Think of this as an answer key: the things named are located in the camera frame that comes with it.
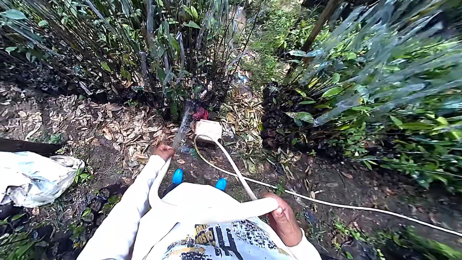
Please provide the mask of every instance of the red object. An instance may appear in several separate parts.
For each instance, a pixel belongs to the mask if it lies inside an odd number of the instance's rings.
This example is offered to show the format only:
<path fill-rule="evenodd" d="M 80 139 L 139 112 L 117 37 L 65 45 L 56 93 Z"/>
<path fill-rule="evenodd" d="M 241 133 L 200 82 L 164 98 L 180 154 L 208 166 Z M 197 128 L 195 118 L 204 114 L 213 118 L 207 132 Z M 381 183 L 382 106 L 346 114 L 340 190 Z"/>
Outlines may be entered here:
<path fill-rule="evenodd" d="M 193 119 L 199 121 L 201 119 L 207 120 L 208 118 L 208 111 L 205 108 L 201 107 L 196 114 L 193 115 Z"/>

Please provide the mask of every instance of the soil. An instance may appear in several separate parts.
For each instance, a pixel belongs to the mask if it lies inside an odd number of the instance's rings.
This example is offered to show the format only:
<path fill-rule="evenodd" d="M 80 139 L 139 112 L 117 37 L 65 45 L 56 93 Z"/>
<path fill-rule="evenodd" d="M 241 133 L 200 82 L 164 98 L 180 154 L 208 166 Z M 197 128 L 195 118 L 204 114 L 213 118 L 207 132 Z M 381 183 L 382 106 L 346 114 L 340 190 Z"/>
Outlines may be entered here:
<path fill-rule="evenodd" d="M 112 104 L 97 105 L 88 100 L 78 100 L 75 96 L 40 97 L 36 93 L 25 92 L 14 86 L 2 85 L 0 87 L 0 101 L 2 102 L 0 114 L 3 117 L 0 137 L 26 140 L 26 137 L 39 122 L 39 130 L 29 136 L 29 141 L 49 142 L 51 136 L 62 133 L 62 152 L 83 159 L 88 166 L 91 166 L 92 180 L 73 184 L 53 204 L 38 209 L 25 209 L 30 216 L 29 220 L 24 223 L 27 228 L 32 228 L 38 224 L 51 225 L 55 230 L 53 240 L 65 244 L 69 242 L 71 235 L 75 234 L 75 230 L 70 230 L 69 226 L 81 222 L 83 212 L 87 208 L 91 208 L 93 219 L 86 220 L 89 227 L 85 230 L 82 241 L 77 243 L 76 240 L 71 241 L 67 247 L 63 246 L 62 249 L 52 253 L 53 256 L 60 255 L 62 257 L 68 254 L 71 258 L 75 257 L 85 240 L 90 238 L 98 224 L 106 216 L 105 213 L 99 213 L 102 205 L 107 203 L 111 196 L 123 194 L 126 188 L 132 184 L 136 174 L 145 163 L 144 156 L 149 158 L 152 153 L 153 144 L 160 142 L 171 144 L 174 130 L 169 129 L 174 129 L 178 125 L 164 122 L 155 111 L 150 111 L 145 107 L 125 106 L 108 113 L 110 111 L 108 106 Z M 111 109 L 115 110 L 118 107 L 112 106 Z M 78 123 L 82 119 L 76 118 L 72 114 L 77 110 L 82 111 L 80 117 L 86 118 L 88 122 L 96 122 L 98 112 L 105 111 L 103 112 L 103 121 L 96 124 L 88 123 L 86 127 L 82 127 Z M 41 116 L 34 119 L 32 115 L 37 112 Z M 158 131 L 148 134 L 143 132 L 137 139 L 127 143 L 124 143 L 125 141 L 115 142 L 115 138 L 118 136 L 115 132 L 112 133 L 113 140 L 103 137 L 107 132 L 103 131 L 102 128 L 108 127 L 110 124 L 118 124 L 123 129 L 124 124 L 136 125 L 138 122 L 146 124 L 146 127 L 160 127 L 163 133 L 155 136 Z M 248 160 L 241 156 L 240 151 L 235 150 L 235 146 L 232 145 L 239 138 L 237 135 L 233 138 L 226 137 L 223 143 L 227 145 L 226 148 L 235 158 L 238 167 L 247 169 Z M 173 172 L 177 168 L 181 168 L 186 182 L 214 185 L 218 179 L 226 178 L 228 181 L 226 192 L 228 194 L 241 202 L 249 200 L 235 177 L 211 168 L 197 155 L 193 147 L 190 138 L 188 138 L 183 146 L 184 152 L 179 151 L 181 149 L 177 150 L 176 159 L 172 162 L 159 192 L 162 192 L 169 184 Z M 130 149 L 134 149 L 135 153 L 131 154 Z M 206 158 L 217 166 L 227 170 L 232 169 L 219 148 L 202 143 L 199 145 L 199 149 Z M 255 171 L 247 172 L 248 176 L 272 185 L 282 184 L 285 188 L 305 196 L 314 196 L 320 200 L 339 204 L 390 210 L 458 232 L 462 231 L 460 197 L 447 194 L 438 187 L 425 191 L 417 187 L 407 176 L 399 173 L 384 171 L 380 168 L 368 170 L 362 165 L 349 161 L 320 158 L 309 154 L 290 156 L 290 160 L 285 165 L 288 166 L 287 169 L 292 173 L 292 176 L 286 174 L 281 164 L 273 165 L 270 160 L 262 159 L 255 161 L 255 164 Z M 250 183 L 250 186 L 257 196 L 263 192 L 268 192 L 266 187 L 253 183 Z M 381 230 L 398 231 L 403 226 L 413 225 L 416 226 L 416 232 L 425 238 L 434 239 L 459 250 L 462 249 L 462 240 L 459 237 L 404 219 L 368 211 L 314 204 L 288 194 L 281 196 L 296 212 L 300 226 L 305 230 L 308 239 L 320 253 L 331 257 L 346 259 L 344 254 L 335 248 L 336 243 L 344 248 L 352 248 L 348 250 L 352 252 L 353 256 L 360 254 L 358 248 L 353 248 L 349 244 L 351 238 L 344 236 L 337 230 L 334 224 L 338 221 L 371 235 L 376 235 Z M 66 253 L 66 250 L 72 251 L 72 254 Z"/>

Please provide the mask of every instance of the person's right hand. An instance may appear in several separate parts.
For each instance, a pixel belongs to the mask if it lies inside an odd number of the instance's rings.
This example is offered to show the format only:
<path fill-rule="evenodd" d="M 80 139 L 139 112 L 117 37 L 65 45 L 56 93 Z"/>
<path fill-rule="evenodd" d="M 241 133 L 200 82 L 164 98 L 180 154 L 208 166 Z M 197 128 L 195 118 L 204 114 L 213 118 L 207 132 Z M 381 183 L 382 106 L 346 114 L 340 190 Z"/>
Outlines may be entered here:
<path fill-rule="evenodd" d="M 297 219 L 292 208 L 276 194 L 265 193 L 265 198 L 274 198 L 279 207 L 268 213 L 269 225 L 278 234 L 288 247 L 296 246 L 302 240 L 302 230 L 297 224 Z"/>
<path fill-rule="evenodd" d="M 172 157 L 172 160 L 175 159 L 175 150 L 165 144 L 161 144 L 154 149 L 154 155 L 159 155 L 164 161 L 167 161 L 168 158 Z"/>

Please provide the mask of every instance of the blue shoe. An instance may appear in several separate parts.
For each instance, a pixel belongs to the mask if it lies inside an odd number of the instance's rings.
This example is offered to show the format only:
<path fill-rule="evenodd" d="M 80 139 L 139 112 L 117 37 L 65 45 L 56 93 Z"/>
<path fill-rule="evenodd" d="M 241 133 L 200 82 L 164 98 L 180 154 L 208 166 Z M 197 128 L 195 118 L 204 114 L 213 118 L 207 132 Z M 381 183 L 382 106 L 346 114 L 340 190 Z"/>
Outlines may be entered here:
<path fill-rule="evenodd" d="M 182 182 L 183 182 L 183 170 L 177 169 L 175 173 L 173 174 L 172 183 L 175 183 L 176 185 L 178 185 Z"/>
<path fill-rule="evenodd" d="M 215 184 L 215 188 L 224 192 L 226 189 L 226 180 L 224 178 L 219 179 L 217 184 Z"/>

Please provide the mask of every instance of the water stream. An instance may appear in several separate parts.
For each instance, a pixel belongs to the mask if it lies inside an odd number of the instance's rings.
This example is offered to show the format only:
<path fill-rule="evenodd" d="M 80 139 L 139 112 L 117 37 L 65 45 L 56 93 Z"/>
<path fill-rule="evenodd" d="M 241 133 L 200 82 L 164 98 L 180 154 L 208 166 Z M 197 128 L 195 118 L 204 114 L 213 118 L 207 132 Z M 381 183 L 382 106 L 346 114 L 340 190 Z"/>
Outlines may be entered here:
<path fill-rule="evenodd" d="M 175 138 L 173 139 L 172 147 L 176 148 L 180 142 L 186 137 L 187 132 L 191 129 L 191 111 L 193 111 L 194 105 L 190 102 L 184 103 L 184 113 L 183 118 L 181 120 L 180 128 L 178 132 L 175 134 Z"/>

